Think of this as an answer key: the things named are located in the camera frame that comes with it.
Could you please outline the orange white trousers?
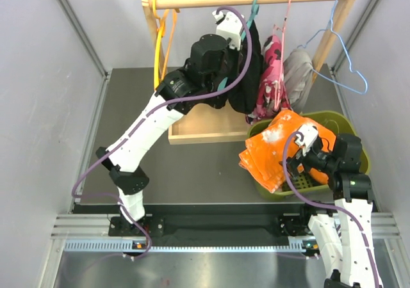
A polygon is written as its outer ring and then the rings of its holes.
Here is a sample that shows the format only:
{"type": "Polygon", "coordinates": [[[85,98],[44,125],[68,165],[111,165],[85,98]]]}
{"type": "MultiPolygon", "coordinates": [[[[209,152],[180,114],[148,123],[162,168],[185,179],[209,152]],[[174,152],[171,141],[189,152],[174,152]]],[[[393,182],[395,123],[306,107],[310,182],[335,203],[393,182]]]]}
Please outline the orange white trousers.
{"type": "Polygon", "coordinates": [[[331,130],[291,110],[281,111],[264,131],[245,141],[246,149],[239,154],[239,165],[268,192],[274,193],[284,184],[281,164],[284,145],[290,134],[304,124],[318,129],[318,136],[325,143],[323,151],[333,148],[336,136],[331,130]]]}

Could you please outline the black trousers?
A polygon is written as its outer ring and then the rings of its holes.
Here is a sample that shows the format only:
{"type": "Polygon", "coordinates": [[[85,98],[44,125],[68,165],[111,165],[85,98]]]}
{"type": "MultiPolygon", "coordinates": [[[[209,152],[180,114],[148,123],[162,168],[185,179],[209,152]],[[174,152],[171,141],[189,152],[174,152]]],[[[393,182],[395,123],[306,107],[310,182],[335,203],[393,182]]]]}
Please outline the black trousers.
{"type": "Polygon", "coordinates": [[[253,22],[249,28],[252,39],[252,56],[250,65],[242,80],[230,91],[206,99],[205,103],[215,109],[221,109],[226,102],[239,113],[250,114],[256,106],[258,97],[259,82],[263,73],[263,55],[256,23],[253,22]]]}

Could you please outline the teal plastic hanger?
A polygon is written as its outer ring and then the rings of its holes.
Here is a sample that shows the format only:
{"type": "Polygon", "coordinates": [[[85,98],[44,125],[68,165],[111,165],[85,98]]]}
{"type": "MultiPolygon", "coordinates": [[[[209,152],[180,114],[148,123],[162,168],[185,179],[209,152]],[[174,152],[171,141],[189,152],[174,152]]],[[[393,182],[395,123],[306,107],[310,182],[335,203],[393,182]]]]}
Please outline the teal plastic hanger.
{"type": "MultiPolygon", "coordinates": [[[[254,19],[255,19],[256,15],[258,14],[258,12],[259,12],[258,0],[253,0],[250,15],[249,15],[249,18],[247,20],[248,29],[250,29],[250,27],[252,26],[252,23],[254,22],[254,19]]],[[[221,80],[217,90],[218,91],[223,90],[227,85],[227,81],[228,81],[227,77],[225,77],[223,80],[221,80]]]]}

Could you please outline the orange plastic hanger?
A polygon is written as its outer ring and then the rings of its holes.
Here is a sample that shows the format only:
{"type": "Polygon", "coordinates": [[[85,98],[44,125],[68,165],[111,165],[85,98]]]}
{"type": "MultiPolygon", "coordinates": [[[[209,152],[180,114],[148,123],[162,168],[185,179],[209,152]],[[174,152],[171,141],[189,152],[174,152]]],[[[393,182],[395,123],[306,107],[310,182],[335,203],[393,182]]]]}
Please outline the orange plastic hanger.
{"type": "Polygon", "coordinates": [[[152,12],[154,18],[158,21],[158,28],[157,28],[157,37],[155,42],[155,52],[154,52],[154,89],[157,90],[160,82],[165,78],[170,49],[172,47],[172,41],[176,29],[177,24],[177,15],[180,12],[179,9],[172,10],[172,28],[168,40],[167,51],[163,60],[162,67],[160,66],[160,53],[161,53],[161,40],[166,34],[166,22],[169,13],[169,9],[166,9],[163,13],[163,16],[158,15],[158,8],[156,4],[157,0],[152,0],[152,12]]]}

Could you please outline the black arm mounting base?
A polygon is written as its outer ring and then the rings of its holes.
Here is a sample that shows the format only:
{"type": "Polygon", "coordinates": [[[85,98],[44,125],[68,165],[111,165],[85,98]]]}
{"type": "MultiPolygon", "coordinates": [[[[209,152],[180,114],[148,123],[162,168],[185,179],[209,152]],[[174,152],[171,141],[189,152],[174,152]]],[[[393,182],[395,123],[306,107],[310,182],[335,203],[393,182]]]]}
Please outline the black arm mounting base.
{"type": "Polygon", "coordinates": [[[137,223],[152,237],[163,237],[178,229],[217,231],[262,229],[277,236],[309,236],[299,215],[284,214],[150,214],[137,223]]]}

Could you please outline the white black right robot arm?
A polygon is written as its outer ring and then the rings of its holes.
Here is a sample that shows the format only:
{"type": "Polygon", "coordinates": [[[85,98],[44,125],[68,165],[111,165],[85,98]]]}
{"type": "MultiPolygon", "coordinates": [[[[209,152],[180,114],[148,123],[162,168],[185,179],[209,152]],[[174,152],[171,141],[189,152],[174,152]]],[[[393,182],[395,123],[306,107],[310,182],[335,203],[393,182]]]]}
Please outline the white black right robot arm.
{"type": "Polygon", "coordinates": [[[314,168],[328,177],[333,204],[314,202],[295,192],[310,210],[300,216],[299,227],[316,239],[325,266],[324,287],[382,287],[372,236],[372,183],[360,171],[361,139],[341,133],[331,151],[322,148],[315,128],[299,129],[286,140],[282,166],[293,191],[291,178],[297,175],[298,166],[314,168]]]}

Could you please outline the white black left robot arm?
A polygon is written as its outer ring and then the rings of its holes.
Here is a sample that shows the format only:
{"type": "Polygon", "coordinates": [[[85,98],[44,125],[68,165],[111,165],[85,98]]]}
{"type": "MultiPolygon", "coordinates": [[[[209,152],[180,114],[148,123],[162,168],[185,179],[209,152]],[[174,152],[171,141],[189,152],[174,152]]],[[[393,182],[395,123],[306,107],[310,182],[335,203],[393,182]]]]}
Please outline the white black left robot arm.
{"type": "Polygon", "coordinates": [[[184,65],[169,72],[129,129],[108,148],[97,150],[98,158],[119,191],[123,227],[139,234],[145,227],[143,190],[149,183],[140,166],[144,155],[162,134],[198,104],[224,107],[225,95],[217,94],[221,81],[239,73],[242,43],[232,37],[207,34],[192,47],[184,65]]]}

